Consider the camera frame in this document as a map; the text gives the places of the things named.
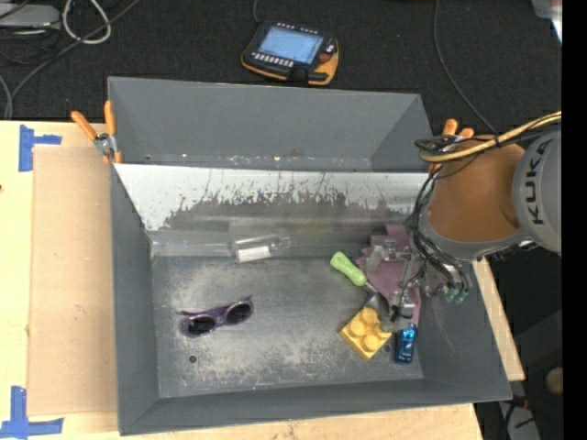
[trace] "black carpet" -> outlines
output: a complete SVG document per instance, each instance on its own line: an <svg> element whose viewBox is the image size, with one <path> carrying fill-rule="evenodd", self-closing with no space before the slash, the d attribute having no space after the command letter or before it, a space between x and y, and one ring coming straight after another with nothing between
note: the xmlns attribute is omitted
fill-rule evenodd
<svg viewBox="0 0 587 440"><path fill-rule="evenodd" d="M115 17L134 0L98 1ZM102 121L110 75L265 83L239 59L256 28L254 1L141 0L117 20L107 42L78 45L19 88L13 118L69 119L71 110L80 110ZM33 2L61 10L65 0ZM491 131L439 61L435 18L450 76L495 129L561 109L561 45L530 0L259 0L257 14L333 33L340 63L328 88L419 93L435 132L448 117L479 133ZM102 23L87 0L74 5L69 20L78 34ZM42 40L4 38L0 74L14 91L36 61L73 42L63 31Z"/></svg>

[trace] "bin floor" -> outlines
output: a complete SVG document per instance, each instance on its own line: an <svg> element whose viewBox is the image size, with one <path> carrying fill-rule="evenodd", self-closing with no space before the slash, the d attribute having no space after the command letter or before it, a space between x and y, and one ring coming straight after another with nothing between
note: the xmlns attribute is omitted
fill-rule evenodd
<svg viewBox="0 0 587 440"><path fill-rule="evenodd" d="M423 378L417 351L410 365L398 365L390 339L363 361L338 334L368 294L328 259L156 257L152 268L162 398ZM246 322L197 338L181 332L181 310L249 295L254 313Z"/></svg>

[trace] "gray bin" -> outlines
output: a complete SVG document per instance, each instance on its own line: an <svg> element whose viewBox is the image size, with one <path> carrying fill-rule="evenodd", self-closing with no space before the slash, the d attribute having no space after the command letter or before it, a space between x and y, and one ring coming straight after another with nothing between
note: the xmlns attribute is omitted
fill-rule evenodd
<svg viewBox="0 0 587 440"><path fill-rule="evenodd" d="M389 346L363 361L338 335L366 294L329 257L411 211L419 95L118 77L108 92L121 434L511 398L477 284L461 305L423 300L412 364ZM231 258L235 237L271 232L293 238L284 255ZM181 334L181 310L250 294L246 323Z"/></svg>

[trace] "blue bottle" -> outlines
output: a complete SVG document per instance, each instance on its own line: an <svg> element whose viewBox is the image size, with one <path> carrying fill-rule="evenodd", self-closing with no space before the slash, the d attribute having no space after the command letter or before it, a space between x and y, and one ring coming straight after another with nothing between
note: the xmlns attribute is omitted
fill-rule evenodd
<svg viewBox="0 0 587 440"><path fill-rule="evenodd" d="M395 354L397 363L411 363L414 358L415 334L417 327L410 323L403 331L395 333Z"/></svg>

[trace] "purple sunglasses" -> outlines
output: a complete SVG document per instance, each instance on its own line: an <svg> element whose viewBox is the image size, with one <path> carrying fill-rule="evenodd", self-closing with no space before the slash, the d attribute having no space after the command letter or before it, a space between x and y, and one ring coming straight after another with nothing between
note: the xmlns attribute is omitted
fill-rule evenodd
<svg viewBox="0 0 587 440"><path fill-rule="evenodd" d="M189 337L200 337L210 334L217 327L223 325L238 325L248 320L253 314L252 295L226 306L217 306L204 312L186 312L189 316L182 322L182 331Z"/></svg>

